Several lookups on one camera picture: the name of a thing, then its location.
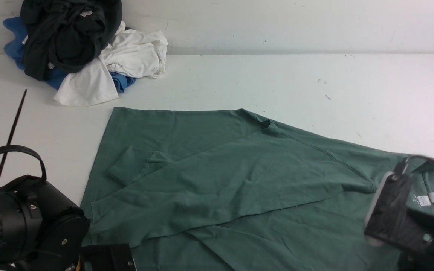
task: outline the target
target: white label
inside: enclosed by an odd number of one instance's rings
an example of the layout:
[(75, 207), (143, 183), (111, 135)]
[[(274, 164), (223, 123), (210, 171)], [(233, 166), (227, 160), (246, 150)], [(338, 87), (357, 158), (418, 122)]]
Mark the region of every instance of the white label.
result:
[(431, 201), (428, 196), (420, 196), (416, 197), (416, 199), (418, 199), (420, 206), (431, 206)]
[(80, 16), (81, 16), (81, 17), (86, 17), (86, 16), (91, 15), (91, 14), (93, 14), (93, 11), (84, 11), (84, 12), (82, 12), (82, 13), (80, 14)]

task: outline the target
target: black cable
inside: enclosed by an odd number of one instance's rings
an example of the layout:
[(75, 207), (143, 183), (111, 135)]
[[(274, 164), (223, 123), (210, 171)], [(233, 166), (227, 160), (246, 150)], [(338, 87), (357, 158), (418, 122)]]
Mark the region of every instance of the black cable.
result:
[(408, 156), (408, 158), (406, 158), (406, 160), (405, 160), (405, 163), (408, 163), (413, 158), (423, 158), (429, 162), (434, 163), (434, 158), (431, 158), (431, 157), (425, 156), (425, 155), (420, 155), (420, 154), (412, 154), (412, 155)]

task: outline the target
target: black garment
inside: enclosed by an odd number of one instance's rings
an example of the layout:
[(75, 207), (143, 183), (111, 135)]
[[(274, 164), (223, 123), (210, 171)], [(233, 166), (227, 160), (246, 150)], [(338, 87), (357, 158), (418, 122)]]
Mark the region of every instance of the black garment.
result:
[(48, 79), (48, 64), (79, 72), (100, 55), (122, 21), (121, 0), (24, 0), (21, 19), (28, 29), (24, 72)]

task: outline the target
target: white wall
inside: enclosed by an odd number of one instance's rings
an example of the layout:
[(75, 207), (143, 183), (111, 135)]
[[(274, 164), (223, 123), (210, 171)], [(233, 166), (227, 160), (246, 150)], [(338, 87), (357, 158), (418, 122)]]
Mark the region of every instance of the white wall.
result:
[[(128, 26), (169, 53), (434, 53), (434, 0), (122, 0)], [(0, 0), (2, 19), (22, 0)]]

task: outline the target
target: black stick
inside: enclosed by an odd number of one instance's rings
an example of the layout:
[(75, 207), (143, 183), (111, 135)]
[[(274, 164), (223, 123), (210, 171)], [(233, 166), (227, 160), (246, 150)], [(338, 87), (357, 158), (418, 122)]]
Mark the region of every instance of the black stick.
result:
[[(6, 145), (11, 145), (12, 136), (14, 136), (14, 130), (16, 130), (16, 125), (18, 123), (19, 115), (21, 113), (21, 108), (23, 108), (24, 98), (26, 98), (26, 92), (28, 92), (27, 89), (24, 90), (23, 98), (21, 98), (21, 103), (19, 103), (19, 108), (18, 108), (18, 111), (16, 113), (16, 117), (14, 117), (14, 122), (12, 123), (11, 132), (9, 133), (9, 138), (8, 138), (8, 142), (7, 142)], [(3, 167), (5, 166), (5, 161), (6, 161), (7, 155), (8, 155), (8, 153), (5, 152), (3, 154), (3, 158), (1, 159), (1, 163), (0, 163), (0, 178), (1, 178), (1, 173), (3, 171)]]

